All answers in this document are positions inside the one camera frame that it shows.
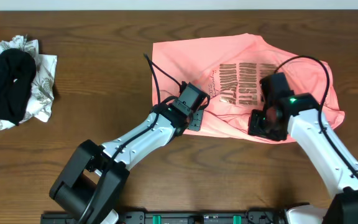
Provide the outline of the pink printed t-shirt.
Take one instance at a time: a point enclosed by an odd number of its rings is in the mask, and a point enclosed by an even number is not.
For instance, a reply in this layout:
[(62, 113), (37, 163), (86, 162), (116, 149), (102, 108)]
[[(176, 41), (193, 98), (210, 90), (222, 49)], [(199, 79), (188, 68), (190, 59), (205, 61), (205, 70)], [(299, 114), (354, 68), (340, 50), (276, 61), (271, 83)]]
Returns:
[(253, 109), (263, 107), (259, 81), (279, 69), (296, 93), (311, 93), (321, 101), (327, 93), (323, 112), (332, 128), (345, 118), (333, 87), (333, 74), (326, 62), (276, 48), (259, 35), (241, 34), (209, 37), (153, 45), (152, 60), (157, 83), (152, 85), (152, 103), (179, 94), (179, 83), (190, 82), (209, 94), (198, 136), (236, 138), (269, 143), (250, 136), (248, 122)]

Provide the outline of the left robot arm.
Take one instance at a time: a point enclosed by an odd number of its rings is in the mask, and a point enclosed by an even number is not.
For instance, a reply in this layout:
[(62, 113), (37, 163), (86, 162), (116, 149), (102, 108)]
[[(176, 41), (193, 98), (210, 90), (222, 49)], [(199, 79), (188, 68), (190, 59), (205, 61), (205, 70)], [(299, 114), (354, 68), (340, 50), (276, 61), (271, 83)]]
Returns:
[(179, 101), (160, 104), (144, 122), (117, 139), (101, 145), (82, 142), (53, 183), (50, 198), (75, 223), (117, 223), (119, 215), (114, 207), (130, 170), (184, 130), (200, 130), (203, 112), (203, 107), (194, 110)]

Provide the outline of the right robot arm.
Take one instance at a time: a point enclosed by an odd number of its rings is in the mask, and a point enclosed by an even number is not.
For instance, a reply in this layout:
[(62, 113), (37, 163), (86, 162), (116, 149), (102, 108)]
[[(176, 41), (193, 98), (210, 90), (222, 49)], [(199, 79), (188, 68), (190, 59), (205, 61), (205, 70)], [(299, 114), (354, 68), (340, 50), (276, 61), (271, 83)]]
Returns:
[(309, 94), (279, 96), (253, 110), (249, 134), (273, 141), (294, 139), (321, 176), (332, 202), (327, 209), (299, 205), (285, 223), (358, 223), (358, 161), (347, 150)]

